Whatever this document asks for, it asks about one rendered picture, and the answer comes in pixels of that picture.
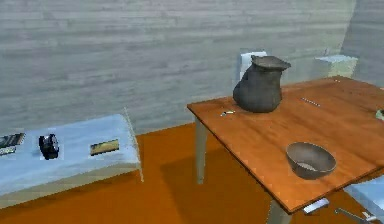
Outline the black striped remote control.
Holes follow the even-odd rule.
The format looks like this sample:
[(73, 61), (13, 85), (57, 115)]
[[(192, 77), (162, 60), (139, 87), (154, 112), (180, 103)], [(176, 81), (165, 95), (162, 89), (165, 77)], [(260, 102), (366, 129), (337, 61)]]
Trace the black striped remote control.
[(16, 146), (22, 143), (25, 137), (24, 133), (11, 134), (0, 137), (0, 148)]

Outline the brown wooden table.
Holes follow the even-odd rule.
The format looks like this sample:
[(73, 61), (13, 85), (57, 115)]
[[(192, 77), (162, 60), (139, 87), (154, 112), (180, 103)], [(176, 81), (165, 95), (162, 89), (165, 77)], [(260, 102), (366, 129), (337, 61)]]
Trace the brown wooden table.
[[(230, 97), (191, 103), (197, 182), (204, 180), (206, 136), (212, 133), (272, 197), (266, 224), (289, 224), (306, 205), (384, 168), (384, 122), (375, 118), (381, 107), (384, 90), (340, 76), (284, 86), (281, 104), (267, 114), (244, 111)], [(220, 116), (224, 111), (235, 113)], [(318, 180), (297, 177), (285, 153), (293, 142), (326, 148), (336, 169)]]

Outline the grey metal bowl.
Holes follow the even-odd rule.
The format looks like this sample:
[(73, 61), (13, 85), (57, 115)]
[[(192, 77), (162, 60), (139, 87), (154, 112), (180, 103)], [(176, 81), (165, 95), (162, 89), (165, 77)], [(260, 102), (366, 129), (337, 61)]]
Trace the grey metal bowl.
[(292, 171), (305, 180), (329, 175), (337, 166), (334, 156), (325, 148), (309, 142), (294, 142), (286, 147), (286, 158)]

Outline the pale blue low table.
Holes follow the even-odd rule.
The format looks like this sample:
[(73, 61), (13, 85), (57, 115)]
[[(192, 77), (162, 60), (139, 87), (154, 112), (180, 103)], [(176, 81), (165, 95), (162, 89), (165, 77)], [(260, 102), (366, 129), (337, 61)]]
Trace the pale blue low table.
[[(59, 154), (46, 160), (38, 138), (55, 134)], [(90, 155), (90, 146), (117, 139), (119, 149)], [(15, 153), (0, 156), (0, 209), (112, 176), (141, 171), (141, 159), (127, 114), (29, 130)]]

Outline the dark grey clay vase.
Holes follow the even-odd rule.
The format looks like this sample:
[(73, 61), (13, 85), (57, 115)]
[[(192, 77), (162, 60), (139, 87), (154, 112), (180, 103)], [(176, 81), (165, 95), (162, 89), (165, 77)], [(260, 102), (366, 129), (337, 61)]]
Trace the dark grey clay vase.
[(282, 100), (281, 76), (291, 64), (275, 56), (251, 55), (251, 65), (233, 89), (233, 99), (253, 113), (274, 111)]

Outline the thin white pencil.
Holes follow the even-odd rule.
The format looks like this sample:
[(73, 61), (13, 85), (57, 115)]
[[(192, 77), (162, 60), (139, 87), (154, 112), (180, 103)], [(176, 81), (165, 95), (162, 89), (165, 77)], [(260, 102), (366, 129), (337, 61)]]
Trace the thin white pencil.
[(307, 99), (307, 98), (301, 98), (301, 100), (303, 100), (303, 101), (305, 101), (305, 102), (307, 102), (307, 103), (310, 103), (310, 104), (312, 104), (312, 105), (315, 105), (315, 106), (317, 106), (317, 107), (320, 107), (320, 106), (321, 106), (320, 104), (318, 104), (318, 103), (316, 103), (316, 102), (314, 102), (314, 101), (312, 101), (312, 100), (309, 100), (309, 99)]

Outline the yellow black flat card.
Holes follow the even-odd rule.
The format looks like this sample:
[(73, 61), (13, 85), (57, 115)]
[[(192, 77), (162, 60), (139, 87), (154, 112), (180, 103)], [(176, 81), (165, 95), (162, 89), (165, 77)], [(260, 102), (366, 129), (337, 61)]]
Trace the yellow black flat card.
[(95, 156), (102, 153), (112, 152), (119, 149), (119, 142), (117, 139), (93, 144), (90, 146), (90, 155)]

